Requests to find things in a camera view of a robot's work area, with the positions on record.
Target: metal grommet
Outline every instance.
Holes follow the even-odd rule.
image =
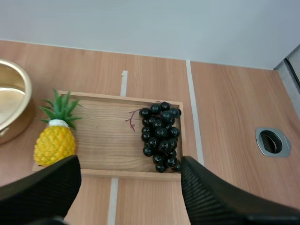
[[[255,131],[255,138],[261,152],[266,156],[288,157],[291,142],[276,128],[259,127]]]

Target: wooden tabletop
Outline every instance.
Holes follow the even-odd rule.
[[[119,96],[122,71],[128,71],[126,96],[183,102],[187,154],[197,158],[184,60],[8,41],[0,41],[0,58],[28,72],[37,104],[53,98],[52,88]],[[300,208],[300,123],[278,74],[196,62],[191,66],[205,166],[253,194]],[[41,116],[37,110],[36,117]],[[292,143],[290,157],[263,157],[252,133],[257,126],[282,129]],[[32,173],[33,146],[44,127],[35,120],[0,146],[0,186]],[[66,220],[106,225],[110,191],[111,179],[83,177]],[[115,224],[189,224],[180,182],[119,180]]]
[[[28,72],[37,104],[53,98],[52,88],[119,96],[122,71],[128,71],[126,96],[183,102],[188,154],[197,157],[185,61],[7,41],[0,41],[0,58]],[[36,117],[41,116],[37,110]],[[44,127],[35,120],[1,145],[0,185],[32,173],[33,146]],[[110,186],[111,179],[83,177],[66,220],[71,225],[107,224]],[[119,180],[116,224],[189,224],[180,182]]]

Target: pineapple crown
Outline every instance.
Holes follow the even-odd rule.
[[[49,119],[42,119],[41,121],[49,123],[51,120],[63,120],[69,125],[69,127],[75,129],[73,121],[79,120],[81,117],[73,117],[72,111],[76,108],[76,106],[81,106],[79,104],[79,99],[70,101],[70,91],[64,96],[61,96],[55,89],[53,89],[53,92],[55,96],[54,102],[48,99],[42,100],[50,106],[40,106],[40,109],[43,110],[43,112],[49,117]]]

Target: white tape strip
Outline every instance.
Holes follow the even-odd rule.
[[[112,178],[107,225],[116,224],[119,178]]]
[[[127,91],[127,77],[128,71],[123,70],[122,72],[122,83],[121,83],[121,97],[126,96]],[[108,218],[107,225],[116,224],[116,215],[117,215],[117,204],[118,204],[118,189],[119,189],[119,178],[112,178],[111,183],[111,193],[109,198],[109,208],[108,208]]]
[[[188,87],[189,87],[189,95],[191,98],[192,114],[193,114],[193,120],[194,120],[194,131],[195,131],[198,162],[201,163],[202,165],[204,165],[199,119],[198,119],[198,111],[197,111],[195,90],[194,90],[193,77],[192,77],[191,61],[186,60],[186,65],[187,65],[187,81],[188,81]]]
[[[128,71],[123,70],[122,72],[122,83],[121,83],[121,97],[126,96],[126,90],[127,90],[127,76],[128,76]]]

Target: wooden tray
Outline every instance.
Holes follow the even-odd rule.
[[[152,157],[143,154],[143,124],[138,110],[157,100],[80,92],[72,92],[70,99],[80,99],[83,106],[74,110],[74,115],[81,116],[82,119],[76,120],[76,131],[73,132],[82,175],[180,180],[180,174],[173,173],[171,169],[165,173],[156,172]],[[181,119],[176,119],[174,124],[180,129],[176,151],[177,157],[181,158],[186,141],[183,105],[181,102],[167,102],[182,112]],[[43,168],[37,164],[33,166],[34,171]]]

